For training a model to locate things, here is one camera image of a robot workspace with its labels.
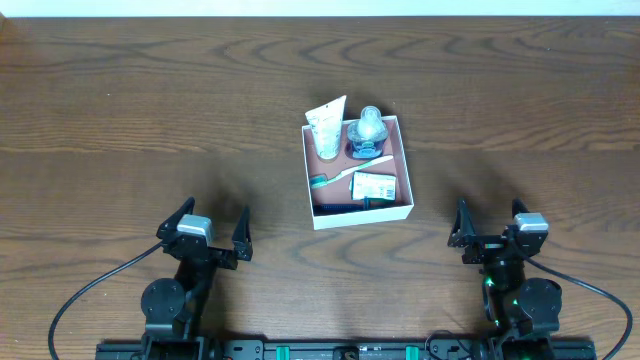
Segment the white green labelled packet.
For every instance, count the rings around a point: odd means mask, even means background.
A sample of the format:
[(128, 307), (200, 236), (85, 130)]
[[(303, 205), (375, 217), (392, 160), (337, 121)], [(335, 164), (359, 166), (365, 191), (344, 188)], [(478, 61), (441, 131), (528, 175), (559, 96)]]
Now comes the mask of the white green labelled packet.
[(353, 200), (379, 199), (394, 201), (396, 177), (393, 175), (355, 172), (349, 189)]

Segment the red green toothpaste tube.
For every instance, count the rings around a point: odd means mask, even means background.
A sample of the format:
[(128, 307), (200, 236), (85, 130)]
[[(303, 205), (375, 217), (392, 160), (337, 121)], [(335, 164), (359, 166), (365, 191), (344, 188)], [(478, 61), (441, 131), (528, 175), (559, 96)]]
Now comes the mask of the red green toothpaste tube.
[(385, 209), (394, 207), (397, 205), (395, 200), (383, 199), (383, 198), (369, 198), (365, 197), (363, 199), (363, 209), (365, 211), (369, 210), (377, 210), (377, 209)]

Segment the green white toothbrush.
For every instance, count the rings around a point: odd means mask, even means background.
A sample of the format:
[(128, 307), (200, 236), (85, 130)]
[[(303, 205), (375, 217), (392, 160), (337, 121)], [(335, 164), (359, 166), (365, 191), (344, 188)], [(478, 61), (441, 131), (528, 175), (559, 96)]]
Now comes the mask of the green white toothbrush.
[(381, 156), (372, 160), (369, 160), (367, 162), (361, 163), (359, 165), (356, 166), (352, 166), (349, 167), (347, 169), (342, 170), (341, 172), (339, 172), (336, 176), (332, 177), (332, 178), (328, 178), (326, 175), (317, 175), (314, 176), (312, 178), (309, 179), (309, 186), (311, 189), (319, 189), (322, 187), (325, 187), (327, 185), (330, 185), (334, 182), (337, 182), (338, 180), (341, 180), (342, 178), (346, 177), (347, 175), (350, 175), (356, 171), (359, 170), (363, 170), (378, 164), (382, 164), (385, 162), (388, 162), (390, 160), (392, 160), (394, 158), (393, 155), (385, 155), (385, 156)]

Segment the blue disposable razor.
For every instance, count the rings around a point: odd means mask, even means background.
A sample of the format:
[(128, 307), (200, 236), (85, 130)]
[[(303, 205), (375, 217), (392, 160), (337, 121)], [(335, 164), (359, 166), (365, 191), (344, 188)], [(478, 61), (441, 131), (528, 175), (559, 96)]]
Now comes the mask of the blue disposable razor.
[(315, 216), (340, 215), (370, 209), (370, 199), (365, 197), (359, 203), (351, 204), (319, 204), (313, 206)]

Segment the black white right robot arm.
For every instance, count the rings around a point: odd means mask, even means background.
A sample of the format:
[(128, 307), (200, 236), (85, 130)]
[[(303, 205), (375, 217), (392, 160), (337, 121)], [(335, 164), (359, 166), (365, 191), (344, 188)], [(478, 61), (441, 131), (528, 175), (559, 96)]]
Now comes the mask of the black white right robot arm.
[(562, 289), (550, 279), (525, 275), (525, 262), (540, 252), (549, 223), (519, 199), (512, 202), (512, 217), (501, 234), (481, 235), (465, 200), (457, 202), (447, 245), (463, 250), (464, 264), (481, 267), (485, 314), (496, 326), (472, 343), (472, 359), (554, 357), (550, 334), (559, 329)]

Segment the white lotion tube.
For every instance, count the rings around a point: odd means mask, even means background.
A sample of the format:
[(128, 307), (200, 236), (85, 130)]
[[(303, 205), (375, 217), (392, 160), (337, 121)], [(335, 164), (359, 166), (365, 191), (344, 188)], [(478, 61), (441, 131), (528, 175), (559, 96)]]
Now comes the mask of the white lotion tube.
[(343, 95), (305, 113), (316, 154), (324, 162), (331, 162), (339, 155), (346, 99)]

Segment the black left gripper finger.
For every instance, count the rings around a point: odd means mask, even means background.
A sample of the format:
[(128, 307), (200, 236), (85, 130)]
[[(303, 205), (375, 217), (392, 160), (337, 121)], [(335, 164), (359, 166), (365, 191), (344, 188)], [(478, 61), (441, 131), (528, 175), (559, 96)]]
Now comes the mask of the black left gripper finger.
[(185, 215), (192, 215), (195, 206), (195, 199), (189, 197), (171, 216), (160, 224), (156, 232), (156, 237), (160, 240), (167, 240), (178, 232), (178, 223)]
[(253, 244), (250, 234), (250, 209), (245, 207), (232, 236), (233, 252), (238, 260), (251, 261)]

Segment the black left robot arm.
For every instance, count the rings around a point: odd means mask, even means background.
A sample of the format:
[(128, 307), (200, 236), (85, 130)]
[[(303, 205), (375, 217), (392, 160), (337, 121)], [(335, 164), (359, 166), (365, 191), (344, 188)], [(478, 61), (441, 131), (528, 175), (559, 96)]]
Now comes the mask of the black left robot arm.
[(141, 349), (133, 359), (207, 359), (219, 343), (198, 334), (213, 277), (218, 269), (235, 270), (253, 256), (250, 210), (244, 208), (232, 235), (231, 249), (212, 245), (212, 220), (193, 213), (188, 198), (158, 227), (160, 247), (179, 261), (176, 274), (149, 284), (141, 296), (146, 318)]

